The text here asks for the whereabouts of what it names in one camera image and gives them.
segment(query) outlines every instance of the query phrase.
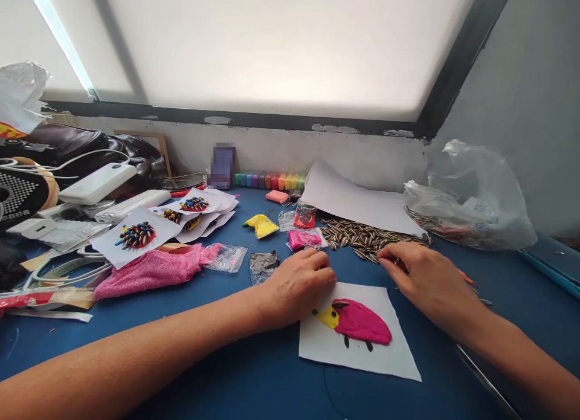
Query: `blue table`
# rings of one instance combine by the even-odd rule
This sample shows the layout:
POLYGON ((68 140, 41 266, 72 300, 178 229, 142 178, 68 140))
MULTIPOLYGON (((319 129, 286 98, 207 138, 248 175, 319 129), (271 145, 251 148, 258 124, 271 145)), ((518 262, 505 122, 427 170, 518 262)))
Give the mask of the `blue table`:
MULTIPOLYGON (((203 244, 241 245, 248 252, 291 255, 285 233, 257 240, 242 223, 258 213, 277 219, 281 206, 264 190, 236 189, 240 204, 203 244)), ((493 310, 518 325, 556 361, 580 376, 580 301, 530 267, 517 253, 485 253, 436 240, 478 284, 493 310)), ((454 342, 398 290, 382 267, 351 249, 328 251, 342 282, 384 286, 417 367, 418 383, 298 357, 299 325, 227 346, 160 391, 131 418, 507 418, 463 363, 454 342)), ((0 380, 116 332, 212 302, 251 286, 248 256, 236 274, 203 270, 187 284, 98 302, 94 318, 75 321, 6 316, 0 320, 0 380)), ((533 401, 484 362, 482 369, 524 418, 540 416, 533 401)))

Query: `peeling paint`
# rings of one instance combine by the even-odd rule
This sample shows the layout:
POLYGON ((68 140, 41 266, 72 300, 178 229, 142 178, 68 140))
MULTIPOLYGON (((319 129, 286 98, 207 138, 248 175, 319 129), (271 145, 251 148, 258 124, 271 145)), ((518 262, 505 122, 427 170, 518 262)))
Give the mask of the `peeling paint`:
POLYGON ((340 127, 336 127, 336 126, 323 126, 321 124, 314 124, 312 126, 312 130, 314 131, 322 131, 322 132, 330 132, 330 133, 354 133, 354 134, 359 134, 360 131, 357 129, 354 129, 352 127, 346 127, 346 126, 340 126, 340 127))
POLYGON ((385 130, 382 134, 385 136, 394 136, 394 137, 414 137, 412 131, 409 130, 385 130))
POLYGON ((231 118, 227 118, 227 117, 207 117, 204 118, 204 121, 207 122, 208 124, 229 124, 231 121, 231 118))

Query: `wall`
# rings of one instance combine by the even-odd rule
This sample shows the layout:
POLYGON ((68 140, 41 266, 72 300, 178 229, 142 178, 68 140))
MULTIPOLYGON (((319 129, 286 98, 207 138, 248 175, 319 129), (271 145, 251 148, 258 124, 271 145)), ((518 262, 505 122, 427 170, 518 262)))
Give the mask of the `wall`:
POLYGON ((430 151, 502 154, 534 226, 580 236, 580 0, 509 0, 430 151))
POLYGON ((443 128, 429 146, 406 138, 324 132, 236 129, 109 118, 69 118, 75 125, 162 132, 184 171, 209 164, 215 142, 236 144, 247 169, 305 172, 316 156, 361 186, 402 190, 424 181, 427 155, 452 138, 485 145, 512 166, 537 229, 580 233, 580 25, 578 0, 509 0, 443 128))
POLYGON ((314 131, 232 128, 222 125, 179 124, 114 118, 55 117, 53 121, 108 134, 113 129, 163 133, 172 163, 183 173, 210 166, 213 145, 236 145, 245 170, 307 173, 316 157, 324 157, 337 171, 370 189, 402 191, 409 179, 422 179, 425 146, 416 139, 314 131))

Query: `sunflower seed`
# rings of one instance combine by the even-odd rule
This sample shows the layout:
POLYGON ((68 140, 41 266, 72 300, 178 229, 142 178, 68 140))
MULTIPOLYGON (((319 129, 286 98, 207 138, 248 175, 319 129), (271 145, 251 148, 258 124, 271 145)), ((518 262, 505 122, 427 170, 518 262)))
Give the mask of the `sunflower seed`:
POLYGON ((367 254, 367 259, 371 260, 374 264, 379 264, 379 259, 374 254, 367 254))
POLYGON ((355 254, 362 260, 366 260, 367 256, 364 252, 362 252, 361 250, 354 248, 355 250, 355 254))

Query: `window frame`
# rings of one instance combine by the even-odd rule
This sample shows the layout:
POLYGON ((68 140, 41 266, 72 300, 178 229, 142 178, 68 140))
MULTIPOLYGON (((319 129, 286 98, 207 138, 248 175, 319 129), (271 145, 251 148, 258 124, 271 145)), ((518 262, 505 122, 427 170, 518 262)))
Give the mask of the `window frame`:
MULTIPOLYGON (((107 117, 155 120, 191 124, 224 124, 231 127, 282 129, 288 131, 322 131, 415 138, 430 142, 442 127, 479 52, 485 46, 495 22, 508 0, 474 0, 431 89, 416 122, 365 120, 358 118, 311 117, 300 115, 261 114, 251 112, 208 111, 155 107, 144 104, 104 102, 98 99, 98 88, 92 103, 48 101, 59 113, 70 112, 82 117, 107 117)), ((95 0, 125 72, 135 92, 143 91, 131 62, 127 45, 112 16, 107 0, 95 0)))

